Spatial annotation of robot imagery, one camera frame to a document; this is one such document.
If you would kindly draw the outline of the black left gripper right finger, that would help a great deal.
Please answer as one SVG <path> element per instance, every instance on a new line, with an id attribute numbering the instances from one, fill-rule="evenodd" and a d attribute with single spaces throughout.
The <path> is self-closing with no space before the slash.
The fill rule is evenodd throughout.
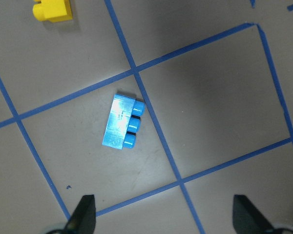
<path id="1" fill-rule="evenodd" d="M 233 196 L 232 224 L 237 234 L 277 234 L 246 195 Z"/>

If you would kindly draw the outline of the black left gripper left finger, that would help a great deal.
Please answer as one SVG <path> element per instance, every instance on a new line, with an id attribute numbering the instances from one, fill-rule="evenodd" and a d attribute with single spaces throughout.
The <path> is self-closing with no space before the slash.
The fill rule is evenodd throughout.
<path id="1" fill-rule="evenodd" d="M 83 195 L 76 209 L 65 225 L 64 234 L 93 234 L 96 227 L 96 206 L 94 195 Z"/>

